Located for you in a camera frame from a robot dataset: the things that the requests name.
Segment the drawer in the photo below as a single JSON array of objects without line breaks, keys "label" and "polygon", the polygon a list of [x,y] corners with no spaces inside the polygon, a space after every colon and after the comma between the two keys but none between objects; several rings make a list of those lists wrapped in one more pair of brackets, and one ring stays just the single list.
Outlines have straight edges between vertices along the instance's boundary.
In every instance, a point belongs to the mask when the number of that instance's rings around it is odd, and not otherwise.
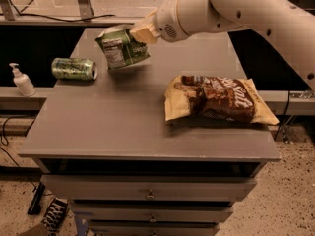
[{"label": "drawer", "polygon": [[205,223],[148,223],[89,221],[93,233],[106,236],[214,236],[219,226]]},{"label": "drawer", "polygon": [[177,202],[71,202],[71,211],[80,219],[156,222],[225,222],[232,208],[211,203]]},{"label": "drawer", "polygon": [[241,201],[251,178],[43,175],[57,197],[71,200]]}]

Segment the gray tabletop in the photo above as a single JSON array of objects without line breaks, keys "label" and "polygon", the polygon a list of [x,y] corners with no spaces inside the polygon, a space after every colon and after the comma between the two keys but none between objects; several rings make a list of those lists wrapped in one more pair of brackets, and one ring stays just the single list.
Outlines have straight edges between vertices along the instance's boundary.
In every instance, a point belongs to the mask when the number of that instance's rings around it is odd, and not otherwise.
[{"label": "gray tabletop", "polygon": [[58,81],[20,156],[143,160],[274,161],[280,158],[265,125],[204,118],[165,122],[164,93],[177,75],[245,78],[227,34],[150,45],[152,57],[108,72],[86,29],[72,57],[96,62],[94,82]]}]

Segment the concrete floor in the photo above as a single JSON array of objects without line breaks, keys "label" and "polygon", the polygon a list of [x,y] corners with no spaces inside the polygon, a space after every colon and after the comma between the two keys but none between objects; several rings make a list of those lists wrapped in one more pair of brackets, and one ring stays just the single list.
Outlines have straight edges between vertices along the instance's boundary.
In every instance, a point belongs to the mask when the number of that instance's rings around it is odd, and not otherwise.
[{"label": "concrete floor", "polygon": [[[268,163],[258,174],[258,185],[250,195],[234,206],[234,214],[222,224],[219,236],[314,236],[315,235],[315,149],[305,123],[289,127],[291,144],[281,136],[276,144],[282,160]],[[24,137],[9,137],[9,145],[1,146],[24,167],[34,167],[30,159],[20,159],[16,151]],[[2,166],[13,166],[1,152]],[[28,181],[0,181],[1,235],[17,235],[40,223],[52,196],[41,200],[40,215],[27,215],[33,197],[33,185]],[[73,213],[70,211],[59,235],[76,235]]]}]

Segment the metal post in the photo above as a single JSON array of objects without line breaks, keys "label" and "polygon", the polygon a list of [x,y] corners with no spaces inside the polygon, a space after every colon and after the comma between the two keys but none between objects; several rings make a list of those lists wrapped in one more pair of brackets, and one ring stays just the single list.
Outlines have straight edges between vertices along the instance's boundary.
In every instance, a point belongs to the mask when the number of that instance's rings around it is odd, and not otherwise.
[{"label": "metal post", "polygon": [[15,13],[14,13],[15,10],[13,6],[11,5],[10,0],[0,0],[0,5],[1,5],[4,18],[6,20],[11,20],[11,21],[16,20]]},{"label": "metal post", "polygon": [[90,18],[94,15],[90,0],[78,0],[78,2],[82,19]]}]

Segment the white pump bottle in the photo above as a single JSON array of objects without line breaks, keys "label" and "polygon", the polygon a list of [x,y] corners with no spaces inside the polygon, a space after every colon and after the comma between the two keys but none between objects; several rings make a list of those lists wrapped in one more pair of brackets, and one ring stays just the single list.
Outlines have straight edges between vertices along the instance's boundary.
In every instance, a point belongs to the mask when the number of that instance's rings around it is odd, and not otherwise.
[{"label": "white pump bottle", "polygon": [[23,96],[32,96],[36,93],[36,89],[33,86],[28,75],[21,73],[19,64],[10,63],[12,67],[12,72],[14,74],[13,82],[20,90]]}]

